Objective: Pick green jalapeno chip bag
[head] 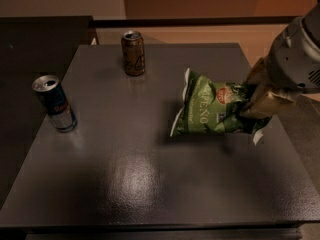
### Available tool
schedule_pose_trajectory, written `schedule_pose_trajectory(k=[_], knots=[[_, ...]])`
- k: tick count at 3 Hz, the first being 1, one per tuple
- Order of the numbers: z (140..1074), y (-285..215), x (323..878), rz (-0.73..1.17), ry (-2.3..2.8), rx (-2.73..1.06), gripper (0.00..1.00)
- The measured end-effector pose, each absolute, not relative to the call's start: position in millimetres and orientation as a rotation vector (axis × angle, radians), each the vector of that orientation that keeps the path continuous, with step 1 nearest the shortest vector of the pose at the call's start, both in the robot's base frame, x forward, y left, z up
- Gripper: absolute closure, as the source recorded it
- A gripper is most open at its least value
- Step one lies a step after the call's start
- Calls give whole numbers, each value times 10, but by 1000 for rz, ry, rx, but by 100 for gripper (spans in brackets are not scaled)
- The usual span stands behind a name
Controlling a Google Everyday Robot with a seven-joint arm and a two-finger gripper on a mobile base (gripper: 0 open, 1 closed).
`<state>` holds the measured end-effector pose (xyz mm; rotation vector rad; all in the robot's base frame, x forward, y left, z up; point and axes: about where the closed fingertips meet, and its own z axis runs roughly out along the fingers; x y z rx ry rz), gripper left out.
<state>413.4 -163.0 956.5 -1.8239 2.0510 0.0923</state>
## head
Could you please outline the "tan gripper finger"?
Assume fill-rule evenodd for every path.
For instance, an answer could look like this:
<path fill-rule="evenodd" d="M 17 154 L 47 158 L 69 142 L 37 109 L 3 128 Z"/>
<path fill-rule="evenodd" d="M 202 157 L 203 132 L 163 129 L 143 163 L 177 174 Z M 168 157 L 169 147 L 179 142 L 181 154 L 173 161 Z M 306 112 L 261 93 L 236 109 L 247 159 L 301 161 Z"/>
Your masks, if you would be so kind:
<path fill-rule="evenodd" d="M 264 58 L 260 58 L 251 68 L 244 85 L 250 98 L 261 98 L 271 90 L 271 82 Z"/>
<path fill-rule="evenodd" d="M 240 115 L 250 119 L 264 119 L 279 114 L 296 105 L 300 96 L 299 91 L 286 89 L 271 89 L 258 98 Z"/>

